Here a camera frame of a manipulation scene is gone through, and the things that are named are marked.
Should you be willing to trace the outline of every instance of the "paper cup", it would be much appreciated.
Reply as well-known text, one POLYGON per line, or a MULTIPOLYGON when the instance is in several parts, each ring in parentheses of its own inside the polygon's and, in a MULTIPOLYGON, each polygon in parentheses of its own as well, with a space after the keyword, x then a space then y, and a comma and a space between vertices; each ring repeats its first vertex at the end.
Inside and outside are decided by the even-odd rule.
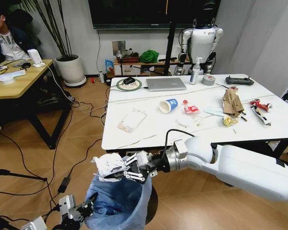
POLYGON ((176 99, 169 99, 166 101, 161 101, 159 103, 159 109, 164 114, 168 114, 172 110, 174 110, 178 106, 178 102, 176 99))

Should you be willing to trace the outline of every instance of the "person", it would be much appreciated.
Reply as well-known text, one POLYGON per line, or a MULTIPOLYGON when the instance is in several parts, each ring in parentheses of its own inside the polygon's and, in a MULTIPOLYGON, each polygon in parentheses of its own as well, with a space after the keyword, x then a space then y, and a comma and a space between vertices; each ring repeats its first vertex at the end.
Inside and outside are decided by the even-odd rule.
POLYGON ((0 61, 30 59, 29 49, 34 49, 29 36, 22 30, 9 25, 5 12, 0 8, 0 61))

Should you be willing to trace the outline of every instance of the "television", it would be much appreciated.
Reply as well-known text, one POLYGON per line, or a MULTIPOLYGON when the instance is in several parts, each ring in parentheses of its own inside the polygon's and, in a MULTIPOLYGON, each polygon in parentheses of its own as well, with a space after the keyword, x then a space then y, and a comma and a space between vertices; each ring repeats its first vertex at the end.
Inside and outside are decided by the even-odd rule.
POLYGON ((94 29, 168 29, 211 24, 221 0, 88 0, 94 29))

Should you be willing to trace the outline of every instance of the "cardboard box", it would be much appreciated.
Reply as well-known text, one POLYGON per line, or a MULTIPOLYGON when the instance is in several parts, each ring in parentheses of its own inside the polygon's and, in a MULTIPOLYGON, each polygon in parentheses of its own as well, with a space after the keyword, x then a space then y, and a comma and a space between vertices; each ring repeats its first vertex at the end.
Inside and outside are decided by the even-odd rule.
POLYGON ((223 96, 223 112, 238 117, 243 110, 239 96, 232 89, 226 90, 223 96))

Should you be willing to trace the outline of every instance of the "silver laptop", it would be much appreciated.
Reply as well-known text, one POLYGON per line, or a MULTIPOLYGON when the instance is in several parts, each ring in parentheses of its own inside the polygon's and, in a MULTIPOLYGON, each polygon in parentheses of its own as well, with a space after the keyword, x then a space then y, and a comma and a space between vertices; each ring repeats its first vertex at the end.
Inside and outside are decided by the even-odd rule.
POLYGON ((149 91, 186 90, 180 78, 154 78, 146 79, 149 91))

